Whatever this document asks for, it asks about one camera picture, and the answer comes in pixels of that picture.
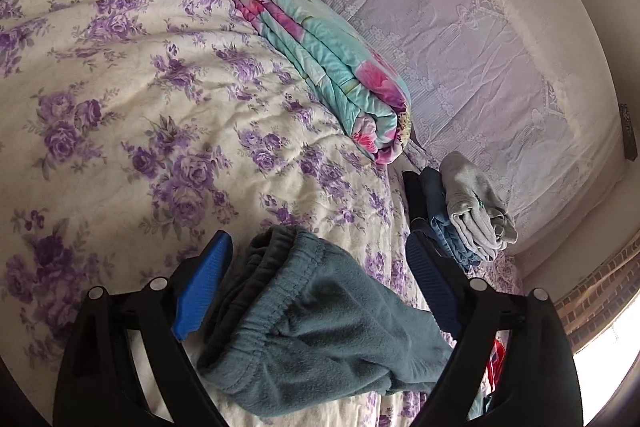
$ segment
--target turquoise floral blanket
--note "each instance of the turquoise floral blanket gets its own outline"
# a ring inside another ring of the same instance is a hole
[[[320,0],[236,0],[254,28],[296,67],[360,150],[395,160],[411,133],[398,72]]]

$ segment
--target red object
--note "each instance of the red object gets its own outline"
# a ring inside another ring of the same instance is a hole
[[[502,371],[505,354],[506,350],[502,343],[498,339],[494,339],[494,349],[492,349],[491,356],[486,363],[486,372],[489,377],[491,392],[495,391],[498,380],[500,380],[500,372]]]

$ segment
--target folded clothes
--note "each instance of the folded clothes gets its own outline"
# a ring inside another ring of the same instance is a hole
[[[200,374],[263,417],[369,391],[429,392],[452,351],[433,315],[300,227],[272,227],[234,258],[204,339]]]
[[[492,261],[498,250],[518,239],[506,204],[494,192],[484,172],[454,151],[440,164],[447,212],[465,246]]]
[[[365,154],[379,164],[400,155],[411,133],[409,90],[347,21],[320,0],[236,0],[236,7]]]
[[[420,174],[412,171],[403,172],[402,178],[412,220],[412,230],[420,229],[431,237],[440,248],[441,254],[455,259],[465,272],[468,272],[472,266],[480,264],[479,255],[465,246],[458,230],[449,219],[440,173],[427,167]],[[414,198],[421,199],[420,206],[417,206],[418,201],[414,203]],[[415,214],[416,208],[422,209],[417,210],[422,216]],[[423,225],[416,226],[418,221],[423,222]]]

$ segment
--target folded gray shirt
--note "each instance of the folded gray shirt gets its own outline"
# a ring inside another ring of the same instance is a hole
[[[507,205],[495,193],[484,172],[454,151],[440,164],[447,193],[447,213],[465,246],[485,261],[518,239]]]

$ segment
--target window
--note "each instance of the window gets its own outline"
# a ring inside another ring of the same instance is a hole
[[[574,355],[585,425],[611,398],[639,351],[640,298],[636,296],[606,330]]]

